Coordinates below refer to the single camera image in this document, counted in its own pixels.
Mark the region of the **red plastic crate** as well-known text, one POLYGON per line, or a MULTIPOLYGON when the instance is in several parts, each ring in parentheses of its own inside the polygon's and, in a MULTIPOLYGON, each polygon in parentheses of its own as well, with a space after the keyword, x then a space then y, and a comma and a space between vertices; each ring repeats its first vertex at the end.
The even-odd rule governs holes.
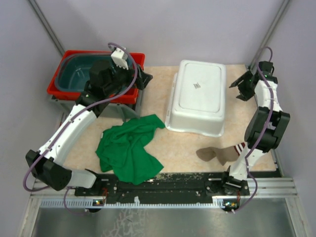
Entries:
MULTIPOLYGON (((88 50, 68 50, 65 52, 64 56, 62 57, 62 60, 66 58, 66 56, 75 54, 75 53, 84 53, 84 52, 88 52, 88 53, 107 53, 110 55, 109 51, 88 51, 88 50)), ((144 53, 140 53, 140 52, 132 52, 130 53, 131 56, 133 57, 133 59, 135 60, 135 62, 137 64, 140 64, 141 67, 144 69, 144 64, 145 64, 145 54, 144 53)), ((51 80, 51 82, 55 82, 55 78, 57 76, 57 70, 51 80)), ((112 100, 111 103, 122 103, 122 104, 135 104, 136 103, 136 98, 138 96, 138 91, 139 89, 132 87, 128 92, 126 92, 124 95, 122 95, 121 97, 112 100)), ((56 96, 59 96, 60 99, 68 99, 68 100, 77 100, 77 98, 80 96, 81 92, 63 92, 60 91, 59 93, 56 94, 56 96)))

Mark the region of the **large white plastic container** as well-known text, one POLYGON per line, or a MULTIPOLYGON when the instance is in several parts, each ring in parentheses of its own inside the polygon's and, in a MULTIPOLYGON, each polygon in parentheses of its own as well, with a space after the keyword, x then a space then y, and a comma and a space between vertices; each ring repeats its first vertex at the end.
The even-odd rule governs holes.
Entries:
POLYGON ((226 66, 183 60, 174 75, 165 127, 221 137, 225 130, 226 66))

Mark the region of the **teal translucent plastic tub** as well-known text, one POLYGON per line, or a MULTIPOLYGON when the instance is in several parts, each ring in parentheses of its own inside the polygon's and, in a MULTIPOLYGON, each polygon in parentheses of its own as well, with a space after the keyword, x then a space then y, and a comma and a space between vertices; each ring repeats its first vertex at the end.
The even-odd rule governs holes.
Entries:
POLYGON ((55 86, 63 92, 82 92, 89 80, 89 70, 97 61, 108 61, 112 68, 114 62, 107 53, 75 53, 62 60, 55 86))

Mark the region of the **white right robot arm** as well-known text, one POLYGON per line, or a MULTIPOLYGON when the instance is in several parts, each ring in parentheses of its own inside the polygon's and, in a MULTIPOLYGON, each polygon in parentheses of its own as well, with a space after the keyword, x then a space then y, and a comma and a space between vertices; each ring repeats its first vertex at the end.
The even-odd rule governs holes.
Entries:
POLYGON ((260 61, 256 73, 247 71, 231 84, 239 90, 238 99, 248 101, 256 97, 257 109, 246 129, 244 143, 238 144, 239 157, 221 181, 221 191, 230 195, 248 195, 247 177, 256 162, 275 149, 285 133, 290 114, 285 113, 277 98, 278 80, 270 61, 260 61))

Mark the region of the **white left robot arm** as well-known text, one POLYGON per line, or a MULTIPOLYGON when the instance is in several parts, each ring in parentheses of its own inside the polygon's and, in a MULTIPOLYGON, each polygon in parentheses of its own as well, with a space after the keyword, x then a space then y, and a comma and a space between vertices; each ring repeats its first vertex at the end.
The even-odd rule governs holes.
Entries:
POLYGON ((32 175, 46 184, 46 187, 60 191, 66 187, 80 187, 92 196, 99 195, 103 184, 97 181, 97 174, 90 170, 71 170, 64 167, 72 146, 110 104, 110 101, 123 96, 131 87, 143 90, 153 79, 135 62, 132 67, 119 67, 110 61, 96 61, 89 69, 89 80, 75 101, 70 114, 54 135, 37 151, 29 150, 26 161, 29 170, 23 178, 23 188, 32 175))

